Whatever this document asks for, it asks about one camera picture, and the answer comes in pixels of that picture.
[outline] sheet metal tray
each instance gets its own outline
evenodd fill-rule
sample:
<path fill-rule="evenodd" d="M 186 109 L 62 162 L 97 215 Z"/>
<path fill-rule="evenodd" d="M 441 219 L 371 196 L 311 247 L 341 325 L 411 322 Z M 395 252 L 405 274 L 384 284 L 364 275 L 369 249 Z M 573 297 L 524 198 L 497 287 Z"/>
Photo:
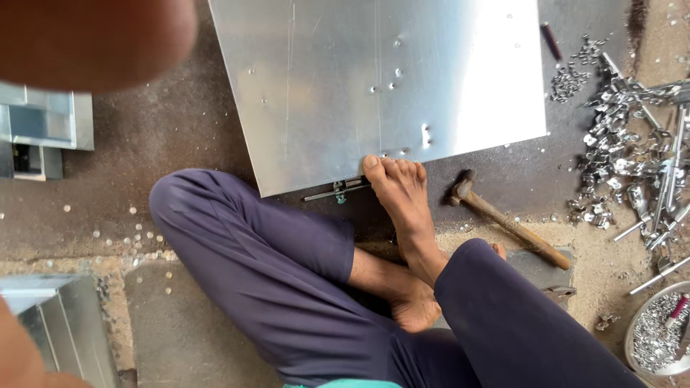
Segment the sheet metal tray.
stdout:
<path fill-rule="evenodd" d="M 210 0 L 262 196 L 546 135 L 536 0 Z"/>

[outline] metal bowl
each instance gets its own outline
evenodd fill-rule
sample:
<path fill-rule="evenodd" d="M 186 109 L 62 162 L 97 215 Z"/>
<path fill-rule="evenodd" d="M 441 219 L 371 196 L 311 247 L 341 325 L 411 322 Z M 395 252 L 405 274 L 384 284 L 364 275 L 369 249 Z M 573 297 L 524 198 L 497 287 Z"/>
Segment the metal bowl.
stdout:
<path fill-rule="evenodd" d="M 649 305 L 652 304 L 652 302 L 670 293 L 690 293 L 690 281 L 676 283 L 659 291 L 656 295 L 647 300 L 647 303 L 642 305 L 642 307 L 640 307 L 638 312 L 633 317 L 633 320 L 630 322 L 630 326 L 628 327 L 628 331 L 625 334 L 625 358 L 628 360 L 628 364 L 643 378 L 674 376 L 690 370 L 690 356 L 683 356 L 683 358 L 681 358 L 679 361 L 676 361 L 664 369 L 659 369 L 658 371 L 649 371 L 648 369 L 641 367 L 633 355 L 635 352 L 633 330 L 635 329 L 635 325 L 638 323 L 640 316 L 649 308 Z"/>

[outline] big toe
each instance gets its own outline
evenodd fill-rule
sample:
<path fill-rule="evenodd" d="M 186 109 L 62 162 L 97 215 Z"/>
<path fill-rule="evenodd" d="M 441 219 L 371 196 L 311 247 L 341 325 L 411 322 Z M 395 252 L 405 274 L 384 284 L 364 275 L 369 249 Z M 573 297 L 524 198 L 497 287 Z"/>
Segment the big toe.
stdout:
<path fill-rule="evenodd" d="M 376 155 L 367 155 L 362 162 L 362 168 L 364 169 L 364 176 L 372 184 L 386 179 L 386 169 L 381 164 L 381 159 Z"/>

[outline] dark trousers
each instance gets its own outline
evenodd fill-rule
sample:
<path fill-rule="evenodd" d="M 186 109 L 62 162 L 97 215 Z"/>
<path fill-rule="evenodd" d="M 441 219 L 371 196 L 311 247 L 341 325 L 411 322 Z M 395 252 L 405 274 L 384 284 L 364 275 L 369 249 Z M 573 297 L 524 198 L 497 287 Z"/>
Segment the dark trousers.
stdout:
<path fill-rule="evenodd" d="M 644 387 L 483 240 L 458 248 L 436 282 L 452 331 L 411 335 L 336 285 L 353 263 L 346 222 L 261 199 L 236 177 L 205 170 L 161 179 L 150 210 L 200 287 L 288 384 Z"/>

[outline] concrete floor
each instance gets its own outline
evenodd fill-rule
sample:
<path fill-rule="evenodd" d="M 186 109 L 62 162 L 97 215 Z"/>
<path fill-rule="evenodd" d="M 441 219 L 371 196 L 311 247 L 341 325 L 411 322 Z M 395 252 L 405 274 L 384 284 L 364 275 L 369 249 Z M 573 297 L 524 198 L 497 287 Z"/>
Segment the concrete floor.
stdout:
<path fill-rule="evenodd" d="M 583 33 L 603 38 L 613 32 L 613 40 L 605 48 L 621 63 L 627 59 L 628 74 L 642 83 L 662 84 L 687 76 L 687 65 L 676 59 L 676 55 L 686 57 L 690 53 L 690 23 L 682 18 L 690 13 L 687 2 L 669 4 L 649 0 L 646 31 L 634 60 L 627 52 L 624 38 L 625 1 L 571 3 L 540 1 L 540 16 L 555 28 L 564 53 L 579 49 Z M 129 252 L 131 246 L 124 246 L 121 241 L 136 233 L 158 234 L 148 215 L 150 187 L 161 176 L 186 167 L 218 168 L 253 183 L 210 13 L 203 1 L 199 1 L 198 8 L 199 44 L 188 61 L 147 86 L 95 96 L 96 151 L 66 151 L 65 180 L 38 184 L 0 182 L 0 211 L 6 214 L 0 221 L 0 235 L 4 236 L 0 249 L 5 253 L 0 261 L 0 273 L 92 271 L 100 276 L 111 275 L 114 287 L 106 308 L 114 317 L 108 326 L 120 369 L 135 366 L 130 311 L 120 272 L 121 269 L 132 271 L 121 263 L 121 254 Z M 677 20 L 678 24 L 671 26 L 670 20 Z M 545 86 L 555 74 L 553 65 L 544 47 Z M 472 237 L 503 242 L 508 249 L 522 248 L 503 230 L 479 221 L 468 210 L 443 205 L 445 192 L 460 169 L 478 168 L 482 176 L 476 186 L 478 193 L 503 210 L 520 216 L 527 227 L 550 243 L 572 248 L 575 263 L 572 284 L 578 288 L 578 295 L 571 300 L 569 312 L 589 330 L 601 313 L 622 316 L 605 332 L 595 333 L 621 356 L 622 340 L 631 316 L 654 291 L 690 279 L 690 269 L 670 276 L 635 298 L 626 298 L 629 289 L 653 276 L 638 236 L 617 244 L 609 241 L 627 225 L 634 224 L 633 213 L 625 206 L 613 206 L 618 225 L 608 231 L 563 222 L 567 212 L 564 203 L 579 182 L 576 172 L 565 170 L 571 159 L 575 160 L 584 150 L 582 137 L 592 118 L 591 112 L 577 106 L 587 100 L 594 87 L 570 104 L 547 103 L 550 137 L 428 163 L 430 205 L 439 230 L 437 240 L 446 251 L 453 251 Z M 670 117 L 664 112 L 660 115 Z M 544 154 L 539 152 L 541 148 L 546 149 Z M 519 171 L 510 168 L 517 163 L 527 168 Z M 313 188 L 279 196 L 278 200 L 352 220 L 360 231 L 359 241 L 389 236 L 391 223 L 370 191 L 352 194 L 343 206 L 328 200 L 312 204 L 299 202 L 307 193 L 327 190 L 327 187 Z M 62 210 L 65 204 L 71 205 L 71 212 Z M 138 210 L 135 215 L 128 212 L 131 206 Z M 559 213 L 560 221 L 540 221 L 552 213 Z M 458 222 L 468 222 L 470 228 L 459 232 Z M 142 231 L 135 230 L 137 223 L 143 225 Z M 101 232 L 100 238 L 92 236 L 94 230 Z M 690 254 L 687 236 L 688 232 L 683 231 L 682 242 L 674 251 L 677 256 Z M 113 240 L 112 246 L 105 244 L 108 238 Z M 376 251 L 381 244 L 364 246 Z M 144 247 L 139 251 L 152 253 L 158 249 L 169 248 L 165 242 L 144 237 Z M 104 257 L 101 264 L 95 263 L 98 255 Z M 671 381 L 660 380 L 655 384 L 671 386 Z M 678 384 L 690 387 L 690 377 L 678 379 Z"/>

